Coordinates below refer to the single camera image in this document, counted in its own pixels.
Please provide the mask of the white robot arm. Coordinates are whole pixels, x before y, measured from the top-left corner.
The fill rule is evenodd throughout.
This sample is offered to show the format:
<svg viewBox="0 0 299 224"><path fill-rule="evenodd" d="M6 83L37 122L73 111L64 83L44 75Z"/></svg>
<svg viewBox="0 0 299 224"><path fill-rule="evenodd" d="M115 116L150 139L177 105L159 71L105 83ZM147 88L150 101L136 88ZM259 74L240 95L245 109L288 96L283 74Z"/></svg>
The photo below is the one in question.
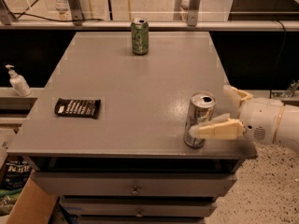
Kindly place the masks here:
<svg viewBox="0 0 299 224"><path fill-rule="evenodd" d="M238 112L193 125L189 135L197 139L236 140L244 137L251 142L278 145L299 152L299 107L285 105L278 99L255 98L252 93L233 86L223 87L224 95Z"/></svg>

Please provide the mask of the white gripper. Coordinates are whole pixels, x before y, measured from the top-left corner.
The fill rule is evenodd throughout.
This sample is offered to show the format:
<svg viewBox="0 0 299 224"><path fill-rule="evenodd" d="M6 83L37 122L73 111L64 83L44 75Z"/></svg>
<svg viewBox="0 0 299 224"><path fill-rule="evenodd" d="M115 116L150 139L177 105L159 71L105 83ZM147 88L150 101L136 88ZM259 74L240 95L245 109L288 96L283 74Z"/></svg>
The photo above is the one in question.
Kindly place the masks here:
<svg viewBox="0 0 299 224"><path fill-rule="evenodd" d="M232 119L229 113L219 115L212 120L193 125L189 130L191 137L235 140L244 134L250 141L261 144L268 145L274 142L278 118L284 108L280 100L253 98L251 93L231 85L223 86L223 94L233 108L238 110L241 107L240 119Z"/></svg>

